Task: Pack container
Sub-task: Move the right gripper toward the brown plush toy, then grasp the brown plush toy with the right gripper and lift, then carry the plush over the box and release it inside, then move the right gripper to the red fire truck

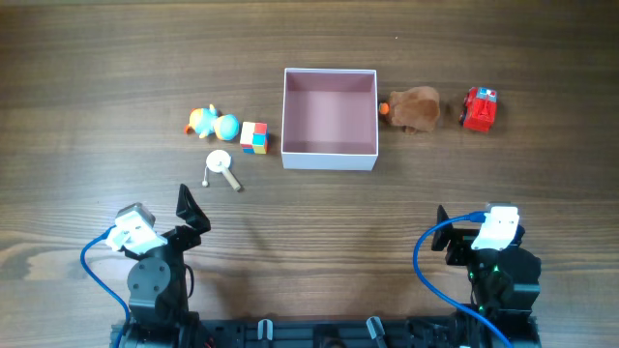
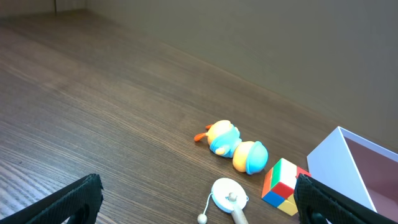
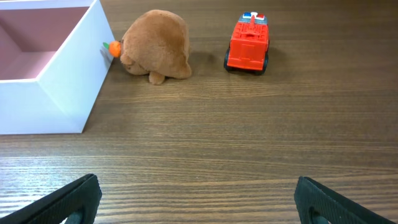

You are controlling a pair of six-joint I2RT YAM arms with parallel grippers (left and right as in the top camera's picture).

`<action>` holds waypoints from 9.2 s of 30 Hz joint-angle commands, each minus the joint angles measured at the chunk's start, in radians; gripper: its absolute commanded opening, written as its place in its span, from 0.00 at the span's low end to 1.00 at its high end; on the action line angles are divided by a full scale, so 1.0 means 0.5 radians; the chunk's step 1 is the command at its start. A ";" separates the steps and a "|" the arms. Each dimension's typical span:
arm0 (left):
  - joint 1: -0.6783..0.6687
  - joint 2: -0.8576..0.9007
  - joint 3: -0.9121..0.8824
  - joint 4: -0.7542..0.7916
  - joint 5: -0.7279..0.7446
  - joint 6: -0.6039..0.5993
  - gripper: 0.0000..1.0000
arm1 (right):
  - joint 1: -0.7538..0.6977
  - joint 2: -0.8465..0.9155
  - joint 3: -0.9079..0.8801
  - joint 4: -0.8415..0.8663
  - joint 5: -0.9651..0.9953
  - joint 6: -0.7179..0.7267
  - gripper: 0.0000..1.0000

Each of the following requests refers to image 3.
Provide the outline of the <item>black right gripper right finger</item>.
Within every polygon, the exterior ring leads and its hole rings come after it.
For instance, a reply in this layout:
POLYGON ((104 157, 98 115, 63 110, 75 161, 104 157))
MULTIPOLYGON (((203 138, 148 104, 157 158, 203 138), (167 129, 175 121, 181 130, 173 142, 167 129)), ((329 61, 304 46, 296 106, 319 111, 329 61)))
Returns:
POLYGON ((309 177, 298 178, 294 200, 301 224, 395 224, 309 177))

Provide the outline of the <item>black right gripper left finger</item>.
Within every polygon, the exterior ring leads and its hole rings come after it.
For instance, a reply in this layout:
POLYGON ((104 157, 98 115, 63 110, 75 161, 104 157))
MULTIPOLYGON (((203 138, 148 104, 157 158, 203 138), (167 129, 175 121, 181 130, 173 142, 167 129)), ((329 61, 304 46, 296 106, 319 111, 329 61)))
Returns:
POLYGON ((93 224, 102 197, 98 178, 86 174, 1 218, 1 224, 93 224))

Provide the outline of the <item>brown plush toy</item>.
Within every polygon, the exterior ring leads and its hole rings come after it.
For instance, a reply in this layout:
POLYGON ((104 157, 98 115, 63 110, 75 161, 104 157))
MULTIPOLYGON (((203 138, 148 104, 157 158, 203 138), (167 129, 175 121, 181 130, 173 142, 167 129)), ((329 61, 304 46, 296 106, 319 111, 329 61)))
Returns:
POLYGON ((104 42, 103 47, 118 58, 132 75, 149 76, 160 85, 167 77, 187 79, 192 75, 188 63, 190 39, 187 23, 170 11, 153 9, 138 17, 121 40, 104 42))

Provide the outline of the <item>white box pink interior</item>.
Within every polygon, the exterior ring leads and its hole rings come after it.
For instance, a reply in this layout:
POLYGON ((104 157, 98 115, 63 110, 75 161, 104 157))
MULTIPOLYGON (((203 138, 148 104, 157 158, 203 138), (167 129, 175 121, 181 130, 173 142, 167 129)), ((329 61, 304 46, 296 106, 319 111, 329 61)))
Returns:
POLYGON ((113 61, 100 0, 1 2, 1 133, 81 133, 113 61))

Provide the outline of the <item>red toy fire truck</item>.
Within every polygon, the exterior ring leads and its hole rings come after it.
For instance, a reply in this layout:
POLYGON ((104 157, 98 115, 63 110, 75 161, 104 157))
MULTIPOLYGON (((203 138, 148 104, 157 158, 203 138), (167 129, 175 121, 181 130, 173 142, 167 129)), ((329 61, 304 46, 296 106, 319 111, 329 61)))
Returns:
POLYGON ((224 69, 263 75, 269 61, 269 46, 267 17, 255 11, 244 12, 231 35, 224 58, 224 69))

